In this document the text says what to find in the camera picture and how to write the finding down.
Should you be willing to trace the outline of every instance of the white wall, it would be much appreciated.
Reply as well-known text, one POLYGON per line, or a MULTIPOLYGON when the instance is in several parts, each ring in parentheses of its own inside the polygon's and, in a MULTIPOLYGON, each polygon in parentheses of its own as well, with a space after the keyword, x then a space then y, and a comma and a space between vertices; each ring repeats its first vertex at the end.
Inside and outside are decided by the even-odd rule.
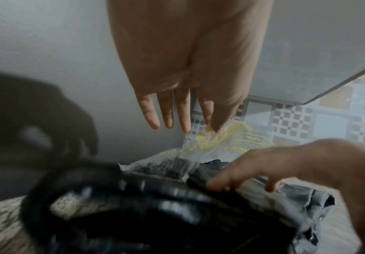
POLYGON ((276 0, 250 95, 305 103, 365 69, 365 0, 276 0))
POLYGON ((152 131, 118 60, 104 0, 0 0, 0 71, 57 85, 90 113, 98 159, 132 162, 179 147, 183 134, 152 131))

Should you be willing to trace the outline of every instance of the speckled surface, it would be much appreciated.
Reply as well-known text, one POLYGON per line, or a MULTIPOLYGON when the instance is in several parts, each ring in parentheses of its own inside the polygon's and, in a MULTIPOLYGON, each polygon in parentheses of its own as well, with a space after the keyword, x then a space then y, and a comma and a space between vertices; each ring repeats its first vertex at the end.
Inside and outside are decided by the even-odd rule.
MULTIPOLYGON (((309 186, 308 183, 296 179, 289 179, 287 182, 309 186)), ((312 187, 332 193, 337 200, 337 206, 322 222, 322 238, 318 254, 355 253, 359 247, 359 240, 351 227, 347 209, 340 194, 335 190, 317 185, 312 185, 312 187)), ((18 221, 19 205, 22 198, 0 202, 0 254, 36 253, 18 221)), ((101 204, 84 203, 72 195, 61 198, 53 205, 53 209, 65 218, 97 211, 101 207, 101 204)))

